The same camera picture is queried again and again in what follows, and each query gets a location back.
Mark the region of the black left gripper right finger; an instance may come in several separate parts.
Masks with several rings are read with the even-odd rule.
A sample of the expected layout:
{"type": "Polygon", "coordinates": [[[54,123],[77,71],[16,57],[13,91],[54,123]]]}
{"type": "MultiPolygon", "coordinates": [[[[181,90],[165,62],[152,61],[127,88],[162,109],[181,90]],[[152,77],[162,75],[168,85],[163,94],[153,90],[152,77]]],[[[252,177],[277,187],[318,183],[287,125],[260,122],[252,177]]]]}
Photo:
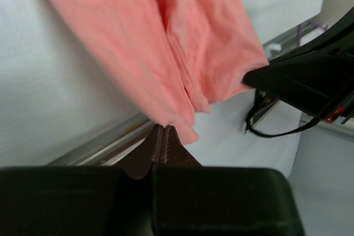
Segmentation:
{"type": "Polygon", "coordinates": [[[160,164],[166,166],[201,166],[182,145],[175,127],[171,125],[164,129],[160,164]]]}

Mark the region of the salmon pink t-shirt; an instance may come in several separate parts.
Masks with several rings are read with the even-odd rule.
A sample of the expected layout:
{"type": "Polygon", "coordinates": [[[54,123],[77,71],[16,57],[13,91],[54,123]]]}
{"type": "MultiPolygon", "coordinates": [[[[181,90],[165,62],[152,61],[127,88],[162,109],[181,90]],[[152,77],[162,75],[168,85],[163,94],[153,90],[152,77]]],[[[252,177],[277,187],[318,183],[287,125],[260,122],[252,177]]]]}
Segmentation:
{"type": "Polygon", "coordinates": [[[151,120],[198,140],[195,113],[247,90],[268,60],[241,0],[49,0],[151,120]]]}

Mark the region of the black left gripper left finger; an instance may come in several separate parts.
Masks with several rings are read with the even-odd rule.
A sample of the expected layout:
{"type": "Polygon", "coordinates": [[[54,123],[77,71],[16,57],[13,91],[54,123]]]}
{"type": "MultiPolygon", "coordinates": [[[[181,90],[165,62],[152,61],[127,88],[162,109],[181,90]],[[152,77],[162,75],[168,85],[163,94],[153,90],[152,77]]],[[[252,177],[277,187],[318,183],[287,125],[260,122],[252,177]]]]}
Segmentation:
{"type": "Polygon", "coordinates": [[[159,162],[162,142],[163,127],[155,124],[143,142],[113,166],[121,169],[132,179],[143,179],[152,164],[159,162]]]}

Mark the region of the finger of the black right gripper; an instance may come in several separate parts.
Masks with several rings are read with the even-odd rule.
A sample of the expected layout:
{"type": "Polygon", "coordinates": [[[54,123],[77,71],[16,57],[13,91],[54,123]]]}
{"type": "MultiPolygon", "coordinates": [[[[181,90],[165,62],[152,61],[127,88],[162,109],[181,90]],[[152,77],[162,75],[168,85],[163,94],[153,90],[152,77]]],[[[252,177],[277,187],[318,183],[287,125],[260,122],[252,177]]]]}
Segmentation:
{"type": "Polygon", "coordinates": [[[319,37],[248,72],[244,84],[319,119],[353,95],[353,10],[319,37]]]}

